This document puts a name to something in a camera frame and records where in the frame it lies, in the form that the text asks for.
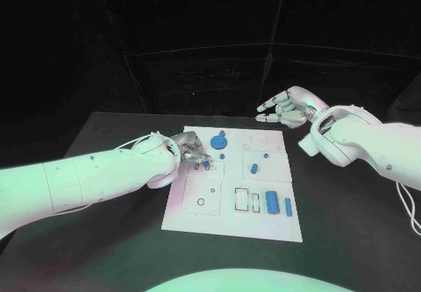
blue object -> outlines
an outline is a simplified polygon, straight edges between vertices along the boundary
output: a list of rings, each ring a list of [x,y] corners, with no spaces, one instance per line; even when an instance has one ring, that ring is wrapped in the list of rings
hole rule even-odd
[[[204,170],[209,170],[209,169],[210,169],[209,161],[204,161],[204,162],[203,162],[203,166],[204,166]]]
[[[265,204],[268,205],[268,214],[278,214],[278,195],[272,190],[265,192]]]
[[[252,165],[252,174],[256,174],[256,164]]]
[[[285,206],[286,206],[286,216],[292,216],[292,210],[291,210],[291,200],[289,198],[285,198]]]
[[[219,135],[210,139],[210,146],[213,149],[220,150],[226,147],[227,141],[224,138],[224,132],[220,131]]]

